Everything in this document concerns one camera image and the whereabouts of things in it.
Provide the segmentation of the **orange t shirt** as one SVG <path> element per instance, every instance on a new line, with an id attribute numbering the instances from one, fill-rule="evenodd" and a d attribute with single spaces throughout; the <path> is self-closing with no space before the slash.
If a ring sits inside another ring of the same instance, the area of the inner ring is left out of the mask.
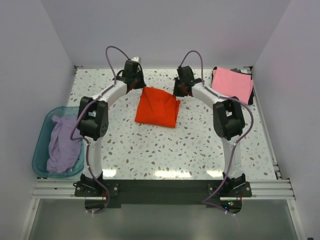
<path id="1" fill-rule="evenodd" d="M 181 101 L 162 89 L 144 87 L 136 110 L 135 122 L 175 128 Z"/>

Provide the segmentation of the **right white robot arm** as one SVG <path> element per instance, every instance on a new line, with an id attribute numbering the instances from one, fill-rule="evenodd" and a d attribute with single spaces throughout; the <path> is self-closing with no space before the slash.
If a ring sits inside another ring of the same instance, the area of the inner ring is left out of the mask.
<path id="1" fill-rule="evenodd" d="M 173 95 L 194 97 L 213 111 L 213 128 L 221 138 L 224 154 L 223 192 L 235 196 L 246 182 L 242 167 L 241 147 L 237 140 L 243 134 L 245 119 L 238 99 L 229 98 L 206 86 L 201 78 L 195 78 L 190 66 L 179 66 L 174 79 Z"/>

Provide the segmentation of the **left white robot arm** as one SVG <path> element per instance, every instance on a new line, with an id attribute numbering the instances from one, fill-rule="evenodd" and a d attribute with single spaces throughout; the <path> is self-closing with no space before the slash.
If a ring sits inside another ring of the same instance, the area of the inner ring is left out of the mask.
<path id="1" fill-rule="evenodd" d="M 80 182 L 92 196 L 99 196 L 104 190 L 101 150 L 109 127 L 109 107 L 129 91 L 145 86 L 140 58 L 133 57 L 125 62 L 124 69 L 115 76 L 115 82 L 100 93 L 80 100 L 76 128 L 86 147 Z"/>

